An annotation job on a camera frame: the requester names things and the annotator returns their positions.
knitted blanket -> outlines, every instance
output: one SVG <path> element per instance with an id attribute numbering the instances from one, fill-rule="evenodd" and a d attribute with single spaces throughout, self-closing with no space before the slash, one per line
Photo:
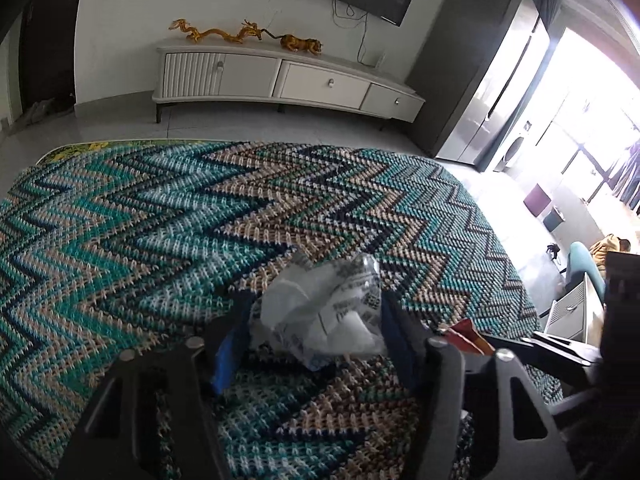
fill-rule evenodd
<path id="1" fill-rule="evenodd" d="M 383 288 L 434 327 L 539 329 L 494 231 L 432 160 L 260 142 L 93 149 L 27 168 L 0 208 L 0 424 L 43 476 L 120 351 L 197 333 L 233 308 L 230 287 L 260 294 L 295 251 L 373 254 Z M 159 468 L 178 478 L 162 404 Z M 385 358 L 313 373 L 269 352 L 249 353 L 210 404 L 236 478 L 397 478 L 418 413 Z"/>

dark door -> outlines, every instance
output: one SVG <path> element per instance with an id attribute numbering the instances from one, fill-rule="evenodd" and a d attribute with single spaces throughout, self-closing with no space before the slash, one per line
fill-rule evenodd
<path id="1" fill-rule="evenodd" d="M 20 93 L 27 110 L 55 99 L 55 107 L 75 104 L 74 41 L 79 0 L 31 0 L 22 16 Z"/>

crumpled plastic packaging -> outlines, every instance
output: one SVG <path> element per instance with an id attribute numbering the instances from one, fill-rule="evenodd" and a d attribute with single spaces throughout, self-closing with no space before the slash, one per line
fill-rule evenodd
<path id="1" fill-rule="evenodd" d="M 314 266 L 299 251 L 255 302 L 251 346 L 290 352 L 312 371 L 336 356 L 385 354 L 380 303 L 380 266 L 370 254 Z"/>

refrigerator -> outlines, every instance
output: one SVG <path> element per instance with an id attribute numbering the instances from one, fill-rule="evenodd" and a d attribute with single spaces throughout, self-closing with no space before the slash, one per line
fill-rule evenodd
<path id="1" fill-rule="evenodd" d="M 548 44 L 533 0 L 445 0 L 406 80 L 425 99 L 410 137 L 430 156 L 479 164 Z"/>

tv stand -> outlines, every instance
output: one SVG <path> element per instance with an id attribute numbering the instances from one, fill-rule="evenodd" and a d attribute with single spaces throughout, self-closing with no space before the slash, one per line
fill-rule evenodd
<path id="1" fill-rule="evenodd" d="M 256 101 L 333 108 L 413 122 L 424 99 L 407 85 L 359 63 L 290 52 L 277 43 L 205 38 L 158 46 L 156 122 L 162 106 L 194 101 Z"/>

